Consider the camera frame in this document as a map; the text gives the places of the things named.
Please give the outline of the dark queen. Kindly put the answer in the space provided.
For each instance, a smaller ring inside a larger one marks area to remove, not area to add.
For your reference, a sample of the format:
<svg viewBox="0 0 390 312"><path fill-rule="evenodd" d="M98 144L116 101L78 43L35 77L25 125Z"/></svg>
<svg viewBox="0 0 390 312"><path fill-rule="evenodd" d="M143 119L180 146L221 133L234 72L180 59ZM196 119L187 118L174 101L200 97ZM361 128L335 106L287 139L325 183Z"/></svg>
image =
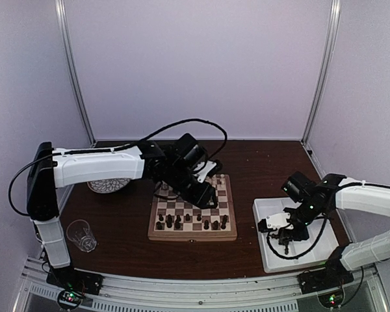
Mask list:
<svg viewBox="0 0 390 312"><path fill-rule="evenodd" d="M176 220L174 223L174 229L175 230L180 230L181 229L181 222L180 220Z"/></svg>

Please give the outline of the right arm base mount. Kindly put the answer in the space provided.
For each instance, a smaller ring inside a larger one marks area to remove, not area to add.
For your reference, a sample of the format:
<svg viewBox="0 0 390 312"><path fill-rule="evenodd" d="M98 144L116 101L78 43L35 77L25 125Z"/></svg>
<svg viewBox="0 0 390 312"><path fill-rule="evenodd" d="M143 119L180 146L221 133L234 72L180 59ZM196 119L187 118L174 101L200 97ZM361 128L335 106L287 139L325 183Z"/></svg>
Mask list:
<svg viewBox="0 0 390 312"><path fill-rule="evenodd" d="M305 271L297 276L302 294L322 292L328 289L340 289L354 281L352 273L335 274L326 269Z"/></svg>

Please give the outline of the wooden chess board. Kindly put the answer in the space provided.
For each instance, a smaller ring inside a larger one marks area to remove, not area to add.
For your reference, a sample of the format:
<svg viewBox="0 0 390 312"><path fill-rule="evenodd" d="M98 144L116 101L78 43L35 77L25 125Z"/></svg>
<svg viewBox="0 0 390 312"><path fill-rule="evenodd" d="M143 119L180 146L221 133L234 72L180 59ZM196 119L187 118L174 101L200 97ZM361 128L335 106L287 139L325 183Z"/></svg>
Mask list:
<svg viewBox="0 0 390 312"><path fill-rule="evenodd" d="M199 209L192 204L178 198L173 191L161 191L160 185L155 189L151 214L148 226L148 239L151 241L188 241L188 242L218 242L234 241L237 239L237 226L233 207L231 188L216 190L218 207L216 209ZM192 216L190 222L185 221L185 215ZM202 215L202 221L197 221L197 214ZM166 218L172 215L174 221L172 228L166 227ZM176 216L181 216L181 229L175 230ZM228 215L226 229L221 229L222 217ZM209 221L209 229L203 228L204 222ZM212 223L220 222L220 229L213 230ZM161 222L163 230L156 229L156 223Z"/></svg>

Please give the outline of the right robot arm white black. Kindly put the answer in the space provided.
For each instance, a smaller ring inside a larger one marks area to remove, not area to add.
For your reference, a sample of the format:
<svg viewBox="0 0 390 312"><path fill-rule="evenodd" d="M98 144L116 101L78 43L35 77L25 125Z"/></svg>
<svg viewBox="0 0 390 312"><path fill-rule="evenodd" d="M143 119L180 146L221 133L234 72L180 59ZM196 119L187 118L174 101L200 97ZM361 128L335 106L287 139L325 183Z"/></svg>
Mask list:
<svg viewBox="0 0 390 312"><path fill-rule="evenodd" d="M284 208L271 228L281 244L299 239L318 216L327 224L336 210L355 210L390 218L390 186L359 181L341 174L325 175L318 183L295 172L282 186L297 208ZM390 259L390 230L361 242L338 246L320 273L324 286L333 287L353 271L375 262Z"/></svg>

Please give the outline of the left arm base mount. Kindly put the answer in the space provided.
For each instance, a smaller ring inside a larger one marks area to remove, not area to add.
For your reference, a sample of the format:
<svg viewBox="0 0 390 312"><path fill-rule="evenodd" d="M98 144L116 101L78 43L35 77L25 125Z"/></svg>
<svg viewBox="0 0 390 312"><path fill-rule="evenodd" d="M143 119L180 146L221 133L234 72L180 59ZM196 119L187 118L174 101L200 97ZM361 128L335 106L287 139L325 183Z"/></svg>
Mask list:
<svg viewBox="0 0 390 312"><path fill-rule="evenodd" d="M103 283L103 276L77 270L72 264L62 268L55 268L50 265L46 282L67 291L98 295Z"/></svg>

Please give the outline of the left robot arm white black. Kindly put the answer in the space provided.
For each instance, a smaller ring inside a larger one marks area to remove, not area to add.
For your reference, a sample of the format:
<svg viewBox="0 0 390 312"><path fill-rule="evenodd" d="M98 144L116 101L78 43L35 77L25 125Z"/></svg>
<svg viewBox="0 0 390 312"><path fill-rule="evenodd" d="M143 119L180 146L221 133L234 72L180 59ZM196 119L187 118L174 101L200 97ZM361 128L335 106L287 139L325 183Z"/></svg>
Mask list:
<svg viewBox="0 0 390 312"><path fill-rule="evenodd" d="M83 280L74 269L59 220L56 190L96 181L150 179L163 182L184 201L200 209L215 208L215 188L207 178L222 169L207 150L186 133L171 144L142 139L124 146L94 149L54 148L39 145L28 171L25 216L33 222L44 245L49 268L67 289Z"/></svg>

